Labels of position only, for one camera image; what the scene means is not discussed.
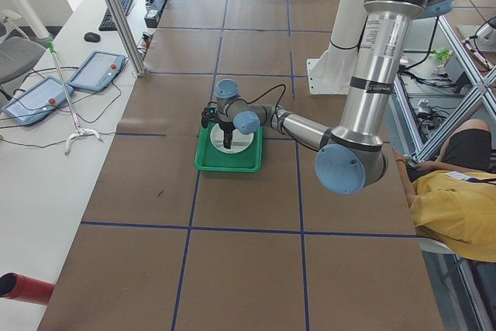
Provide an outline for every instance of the gray chair seat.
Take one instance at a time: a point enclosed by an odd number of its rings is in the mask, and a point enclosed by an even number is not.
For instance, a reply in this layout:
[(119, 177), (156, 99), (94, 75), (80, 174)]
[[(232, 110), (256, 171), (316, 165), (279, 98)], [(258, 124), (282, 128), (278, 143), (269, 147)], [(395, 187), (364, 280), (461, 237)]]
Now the gray chair seat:
[(0, 44), (0, 84), (14, 80), (32, 69), (45, 48), (31, 40), (14, 36)]

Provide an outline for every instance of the computer mouse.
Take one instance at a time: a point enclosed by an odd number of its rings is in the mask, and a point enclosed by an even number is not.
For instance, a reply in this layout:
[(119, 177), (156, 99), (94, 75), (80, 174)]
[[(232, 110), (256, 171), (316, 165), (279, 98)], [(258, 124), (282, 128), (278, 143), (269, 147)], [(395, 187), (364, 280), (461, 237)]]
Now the computer mouse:
[(90, 31), (89, 33), (85, 33), (84, 40), (87, 42), (98, 43), (100, 41), (100, 35)]

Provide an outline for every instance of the office chair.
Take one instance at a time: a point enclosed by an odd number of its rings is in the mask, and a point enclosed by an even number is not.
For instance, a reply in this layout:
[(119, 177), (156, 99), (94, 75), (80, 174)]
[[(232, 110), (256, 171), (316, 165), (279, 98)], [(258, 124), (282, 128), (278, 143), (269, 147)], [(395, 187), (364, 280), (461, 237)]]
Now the office chair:
[(5, 91), (2, 85), (23, 76), (33, 69), (45, 53), (45, 48), (29, 40), (28, 36), (11, 21), (11, 19), (20, 19), (20, 15), (4, 10), (0, 16), (0, 36), (4, 36), (7, 33), (6, 23), (23, 36), (22, 38), (13, 36), (0, 44), (0, 93), (10, 101), (12, 96)]
[[(418, 239), (418, 244), (420, 249), (424, 252), (438, 253), (441, 255), (458, 255), (455, 251), (451, 250), (446, 244), (439, 242), (438, 240), (432, 240), (430, 238), (425, 238), (420, 236)], [(455, 265), (449, 269), (446, 274), (441, 277), (441, 282), (445, 282), (446, 279), (466, 260), (465, 257), (457, 256), (458, 260)]]

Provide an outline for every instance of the keyboard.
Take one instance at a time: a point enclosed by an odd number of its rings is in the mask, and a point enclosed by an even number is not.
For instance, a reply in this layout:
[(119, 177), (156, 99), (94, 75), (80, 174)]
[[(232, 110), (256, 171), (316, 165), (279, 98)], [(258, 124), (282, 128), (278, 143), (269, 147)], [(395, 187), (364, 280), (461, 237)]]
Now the keyboard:
[[(119, 3), (121, 3), (122, 10), (124, 11), (124, 14), (127, 16), (131, 12), (131, 5), (133, 4), (133, 0), (119, 0)], [(105, 11), (103, 20), (100, 23), (98, 30), (100, 31), (117, 30), (109, 9)]]

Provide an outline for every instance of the red cylinder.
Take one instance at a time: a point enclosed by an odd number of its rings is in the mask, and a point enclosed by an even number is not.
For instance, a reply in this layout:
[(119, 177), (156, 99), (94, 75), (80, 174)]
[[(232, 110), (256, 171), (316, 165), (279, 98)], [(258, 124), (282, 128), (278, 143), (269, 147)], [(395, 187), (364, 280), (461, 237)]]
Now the red cylinder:
[(48, 305), (55, 284), (21, 274), (7, 273), (0, 277), (0, 298)]

